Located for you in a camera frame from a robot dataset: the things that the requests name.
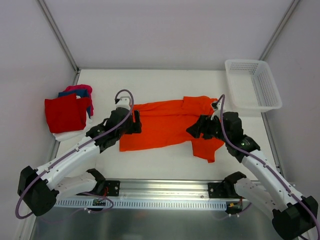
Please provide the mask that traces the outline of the orange t shirt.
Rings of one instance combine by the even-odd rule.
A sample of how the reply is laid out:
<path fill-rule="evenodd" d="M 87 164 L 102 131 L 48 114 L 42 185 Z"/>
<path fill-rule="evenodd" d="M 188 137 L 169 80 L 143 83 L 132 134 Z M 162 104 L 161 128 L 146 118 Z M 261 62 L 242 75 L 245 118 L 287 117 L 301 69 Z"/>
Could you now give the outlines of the orange t shirt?
<path fill-rule="evenodd" d="M 139 111 L 141 133 L 125 134 L 119 140 L 119 151 L 140 151 L 163 148 L 191 142 L 195 157 L 215 162 L 215 152 L 224 145 L 222 140 L 194 138 L 187 128 L 197 122 L 201 115 L 212 115 L 208 96 L 185 96 L 183 99 L 136 104 Z"/>

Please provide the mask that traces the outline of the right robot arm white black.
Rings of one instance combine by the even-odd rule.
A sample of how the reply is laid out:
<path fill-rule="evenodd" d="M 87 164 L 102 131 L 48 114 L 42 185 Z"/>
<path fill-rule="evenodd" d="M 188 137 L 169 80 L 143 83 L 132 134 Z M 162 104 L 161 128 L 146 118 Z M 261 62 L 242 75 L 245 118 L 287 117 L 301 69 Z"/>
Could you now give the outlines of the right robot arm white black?
<path fill-rule="evenodd" d="M 271 220 L 282 239 L 293 240 L 312 228 L 320 228 L 316 199 L 303 196 L 269 164 L 260 146 L 244 134 L 238 113 L 201 115 L 186 131 L 195 139 L 223 141 L 228 153 L 258 179 L 261 186 L 256 186 L 245 174 L 235 172 L 224 179 L 224 193 L 230 198 L 240 196 L 249 200 Z"/>

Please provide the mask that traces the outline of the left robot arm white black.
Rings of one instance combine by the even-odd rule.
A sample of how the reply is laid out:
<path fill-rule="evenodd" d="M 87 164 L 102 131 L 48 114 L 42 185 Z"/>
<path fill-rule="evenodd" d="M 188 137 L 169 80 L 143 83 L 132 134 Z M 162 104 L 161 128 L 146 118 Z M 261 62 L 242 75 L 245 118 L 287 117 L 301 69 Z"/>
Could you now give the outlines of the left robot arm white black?
<path fill-rule="evenodd" d="M 57 201 L 77 194 L 104 197 L 106 178 L 95 168 L 76 177 L 68 175 L 86 161 L 114 146 L 125 134 L 139 134 L 142 123 L 138 110 L 117 107 L 110 116 L 93 126 L 85 136 L 61 157 L 33 169 L 25 167 L 19 176 L 18 202 L 15 215 L 18 219 L 21 203 L 25 203 L 37 217 L 53 208 Z"/>

